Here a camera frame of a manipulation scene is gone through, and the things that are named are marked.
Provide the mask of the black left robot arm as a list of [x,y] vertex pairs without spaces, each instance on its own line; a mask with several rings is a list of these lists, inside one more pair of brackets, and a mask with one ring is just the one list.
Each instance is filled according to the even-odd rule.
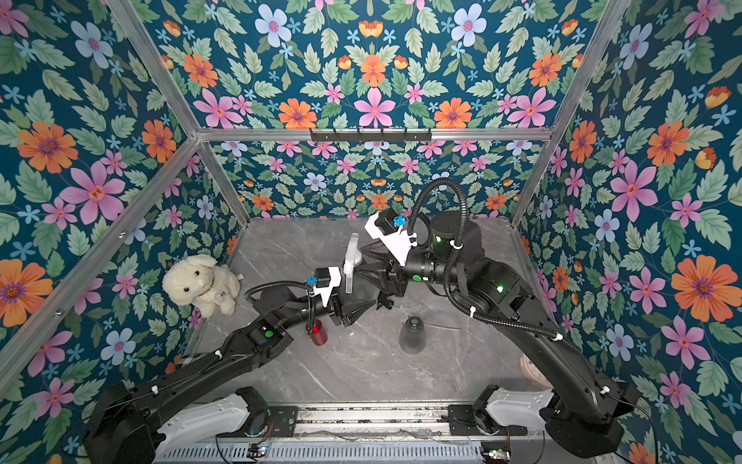
[[330,288],[324,302],[307,284],[278,280],[255,286],[245,295],[260,310],[248,326],[237,329],[213,352],[173,373],[128,388],[119,383],[103,392],[83,438],[91,463],[153,463],[164,454],[203,438],[243,434],[260,441],[274,429],[266,399],[243,387],[212,402],[203,397],[216,388],[264,367],[293,342],[288,331],[304,326],[311,336],[328,316],[349,327],[365,311],[392,307],[383,295],[361,300]]

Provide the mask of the white spray nozzle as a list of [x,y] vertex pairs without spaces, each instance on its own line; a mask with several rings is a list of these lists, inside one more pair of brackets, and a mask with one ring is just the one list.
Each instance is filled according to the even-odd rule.
[[359,251],[359,234],[353,233],[347,245],[343,274],[348,278],[347,284],[351,283],[351,278],[355,276],[355,268],[361,265],[361,252]]

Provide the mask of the grey translucent spray bottle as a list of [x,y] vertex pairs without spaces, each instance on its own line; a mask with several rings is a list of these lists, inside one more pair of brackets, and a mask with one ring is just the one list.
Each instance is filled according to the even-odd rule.
[[338,298],[342,305],[351,305],[360,303],[364,299],[361,283],[358,278],[351,278],[351,283],[347,284],[348,278],[341,274],[341,282],[338,288]]

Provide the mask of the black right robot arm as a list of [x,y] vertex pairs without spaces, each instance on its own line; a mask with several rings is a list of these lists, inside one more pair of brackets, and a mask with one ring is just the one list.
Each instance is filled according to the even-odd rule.
[[509,338],[546,377],[545,392],[491,386],[473,406],[485,434],[510,427],[541,430],[566,452],[588,459],[618,451],[619,419],[635,411],[635,385],[616,382],[596,367],[543,307],[529,280],[485,254],[462,187],[448,178],[425,186],[409,215],[392,208],[371,215],[361,248],[369,262],[355,271],[382,298],[403,297],[409,283],[442,286],[448,303],[469,319]]

